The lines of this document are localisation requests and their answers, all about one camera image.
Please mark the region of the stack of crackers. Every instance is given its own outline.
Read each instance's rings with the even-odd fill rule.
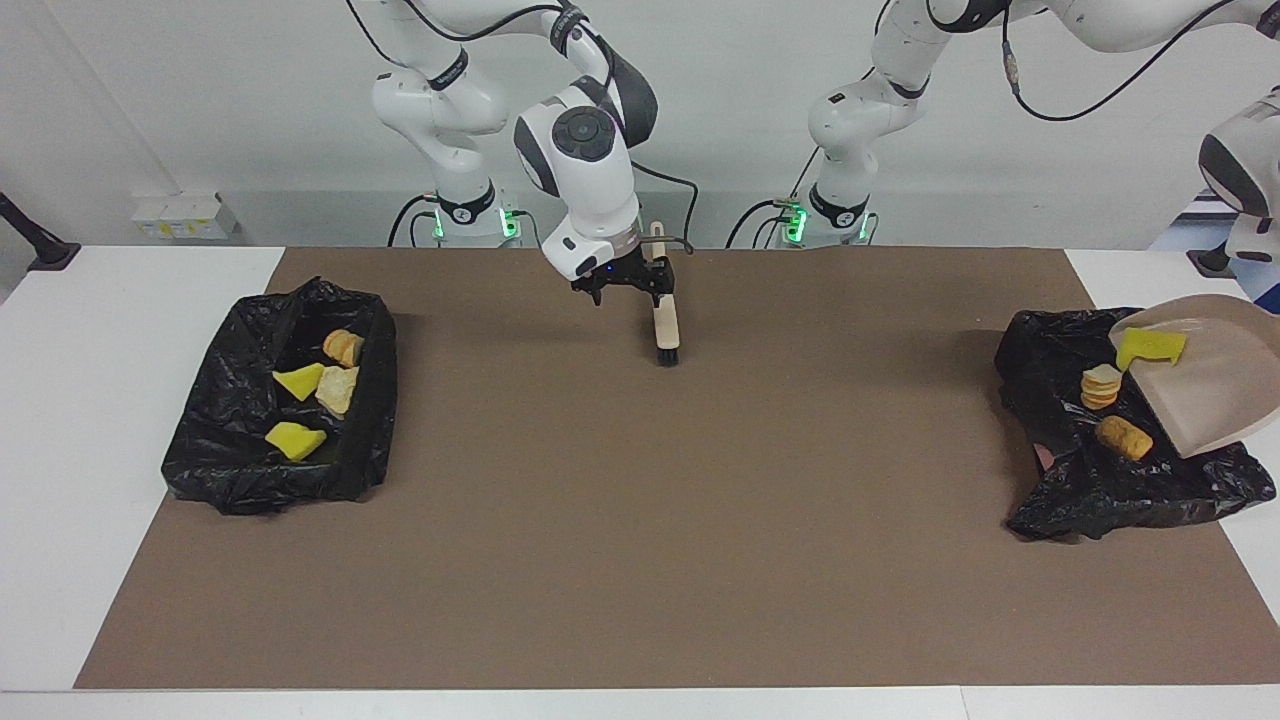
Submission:
[[[1120,397],[1124,373],[1111,365],[1098,365],[1084,373],[1080,380],[1080,401],[1089,410],[1103,410],[1115,405]]]

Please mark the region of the trash bag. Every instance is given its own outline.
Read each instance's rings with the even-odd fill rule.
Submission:
[[[271,377],[324,363],[321,345],[346,328],[366,342],[346,419],[315,396],[300,402]],[[291,462],[264,437],[280,421],[324,430],[310,457]],[[279,512],[311,500],[361,497],[383,483],[396,424],[396,323],[376,295],[315,278],[289,295],[236,302],[196,374],[161,473],[179,500],[227,515]]]
[[[1142,389],[1125,378],[1119,401],[1094,413],[1082,405],[1080,377],[1115,363],[1111,328],[1135,309],[1019,313],[996,354],[1001,400],[1018,416],[1042,478],[1007,527],[1028,539],[1084,536],[1117,528],[1210,523],[1275,498],[1256,459],[1235,443],[1183,460]],[[1103,447],[1094,428],[1119,415],[1155,441],[1139,462]]]

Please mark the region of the white table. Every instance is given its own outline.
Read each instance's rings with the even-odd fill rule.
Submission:
[[[32,274],[0,305],[0,719],[1280,717],[1280,685],[74,692],[165,495],[160,459],[209,340],[232,302],[262,292],[282,252],[86,247],[68,270]],[[1199,292],[1242,296],[1235,283],[1197,275],[1181,254],[1069,256],[1103,307]],[[1249,448],[1280,477],[1280,425]],[[1280,502],[1222,524],[1280,618]]]

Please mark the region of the white robotic arm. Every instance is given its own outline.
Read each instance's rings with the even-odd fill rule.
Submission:
[[[673,290],[666,263],[640,252],[635,176],[628,149],[649,138],[658,102],[644,77],[567,0],[361,0],[366,15],[390,26],[402,65],[379,78],[374,106],[389,127],[426,158],[442,209],[454,229],[481,234],[494,202],[484,159],[463,137],[500,131],[506,104],[470,67],[461,40],[539,35],[582,72],[568,88],[520,115],[516,149],[529,177],[559,197],[568,213],[543,242],[543,254],[575,290],[600,300],[607,284],[654,296]]]
[[[872,145],[922,117],[929,74],[954,35],[998,24],[1005,13],[1016,22],[1043,12],[1103,53],[1157,45],[1206,13],[1197,27],[1245,23],[1272,38],[1280,27],[1274,0],[893,0],[872,46],[874,69],[810,110],[809,131],[824,161],[803,199],[809,245],[852,234],[878,169]]]

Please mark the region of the dustpan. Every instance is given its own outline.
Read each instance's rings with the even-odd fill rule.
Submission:
[[[1187,336],[1178,365],[1134,360],[1138,383],[1183,459],[1244,439],[1280,416],[1280,318],[1247,300],[1194,295],[1132,315],[1111,331]]]

